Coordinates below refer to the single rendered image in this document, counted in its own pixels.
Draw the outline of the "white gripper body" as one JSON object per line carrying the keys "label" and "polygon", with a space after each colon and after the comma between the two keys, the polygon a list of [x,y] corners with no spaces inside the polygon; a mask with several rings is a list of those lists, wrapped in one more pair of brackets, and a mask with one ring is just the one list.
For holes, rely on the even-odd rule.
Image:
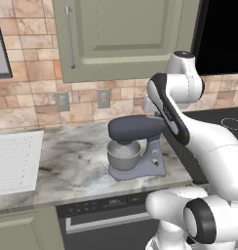
{"label": "white gripper body", "polygon": [[158,109],[154,105],[154,103],[150,100],[148,95],[144,96],[143,102],[142,102],[142,110],[146,113],[156,113]]}

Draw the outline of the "grey stand mixer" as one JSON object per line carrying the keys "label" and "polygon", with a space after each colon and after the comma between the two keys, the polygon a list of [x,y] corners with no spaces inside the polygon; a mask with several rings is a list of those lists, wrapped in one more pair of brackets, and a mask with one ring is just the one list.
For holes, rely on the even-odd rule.
{"label": "grey stand mixer", "polygon": [[166,124],[158,116],[131,115],[108,123],[108,172],[116,181],[166,176],[160,136]]}

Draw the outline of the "black hob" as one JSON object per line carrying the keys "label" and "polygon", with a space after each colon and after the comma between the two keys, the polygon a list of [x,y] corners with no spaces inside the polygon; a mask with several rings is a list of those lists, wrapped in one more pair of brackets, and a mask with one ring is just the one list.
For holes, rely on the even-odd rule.
{"label": "black hob", "polygon": [[[195,120],[218,124],[222,127],[225,127],[238,140],[238,107],[188,111],[185,113],[185,115]],[[169,130],[165,131],[164,137],[188,172],[192,179],[192,183],[195,185],[207,184],[208,180],[204,176],[199,162],[192,155],[192,153],[179,142],[177,142]]]}

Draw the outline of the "black range hood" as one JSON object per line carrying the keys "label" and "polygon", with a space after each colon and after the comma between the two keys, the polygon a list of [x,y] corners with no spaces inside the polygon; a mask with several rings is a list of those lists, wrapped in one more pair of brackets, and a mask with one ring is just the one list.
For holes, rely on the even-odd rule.
{"label": "black range hood", "polygon": [[200,0],[192,53],[200,75],[238,73],[238,0]]}

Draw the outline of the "black dishwasher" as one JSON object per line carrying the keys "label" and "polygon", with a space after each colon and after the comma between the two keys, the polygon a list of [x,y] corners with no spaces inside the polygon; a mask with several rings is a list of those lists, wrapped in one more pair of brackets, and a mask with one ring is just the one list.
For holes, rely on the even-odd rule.
{"label": "black dishwasher", "polygon": [[158,229],[157,220],[145,220],[103,229],[67,234],[65,220],[78,225],[146,212],[147,192],[75,202],[57,207],[65,250],[144,250]]}

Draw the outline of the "green base cupboard door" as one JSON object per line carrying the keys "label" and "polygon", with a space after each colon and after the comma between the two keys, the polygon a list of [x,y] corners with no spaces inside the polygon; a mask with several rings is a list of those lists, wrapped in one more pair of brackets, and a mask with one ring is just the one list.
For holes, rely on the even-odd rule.
{"label": "green base cupboard door", "polygon": [[0,215],[0,250],[65,250],[56,208]]}

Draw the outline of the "grey wall socket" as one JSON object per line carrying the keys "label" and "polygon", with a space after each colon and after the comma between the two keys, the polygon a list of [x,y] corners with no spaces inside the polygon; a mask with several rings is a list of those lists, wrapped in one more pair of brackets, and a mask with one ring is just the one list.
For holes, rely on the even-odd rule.
{"label": "grey wall socket", "polygon": [[57,112],[70,111],[70,102],[67,92],[56,92],[55,101]]}
{"label": "grey wall socket", "polygon": [[110,107],[110,90],[98,89],[98,108]]}

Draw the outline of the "green wall cupboard door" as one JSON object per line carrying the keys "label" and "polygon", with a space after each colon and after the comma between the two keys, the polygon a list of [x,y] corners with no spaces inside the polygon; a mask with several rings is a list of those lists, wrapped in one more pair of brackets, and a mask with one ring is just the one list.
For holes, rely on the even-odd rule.
{"label": "green wall cupboard door", "polygon": [[[66,17],[73,54],[70,68]],[[147,78],[192,48],[200,0],[53,0],[62,81]]]}

